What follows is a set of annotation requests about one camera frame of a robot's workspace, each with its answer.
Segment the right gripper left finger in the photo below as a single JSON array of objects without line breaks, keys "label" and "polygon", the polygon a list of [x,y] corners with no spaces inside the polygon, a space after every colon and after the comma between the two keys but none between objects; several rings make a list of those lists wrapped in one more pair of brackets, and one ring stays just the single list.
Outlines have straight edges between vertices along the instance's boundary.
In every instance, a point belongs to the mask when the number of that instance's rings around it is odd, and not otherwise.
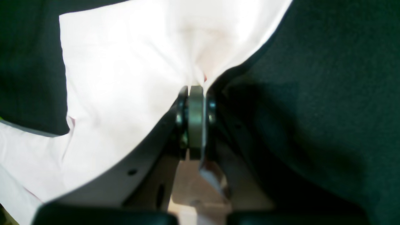
[{"label": "right gripper left finger", "polygon": [[41,207],[41,212],[86,208],[165,210],[176,168],[205,156],[205,96],[184,86],[169,111],[126,157],[89,183]]}]

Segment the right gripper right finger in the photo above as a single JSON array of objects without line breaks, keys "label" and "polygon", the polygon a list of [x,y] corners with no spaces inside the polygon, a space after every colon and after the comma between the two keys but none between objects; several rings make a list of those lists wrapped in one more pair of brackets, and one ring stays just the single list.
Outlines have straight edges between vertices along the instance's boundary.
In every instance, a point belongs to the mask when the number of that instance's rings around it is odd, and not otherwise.
[{"label": "right gripper right finger", "polygon": [[297,96],[291,91],[210,91],[207,155],[227,176],[233,212],[228,219],[365,219],[364,211],[297,172],[316,171],[297,144]]}]

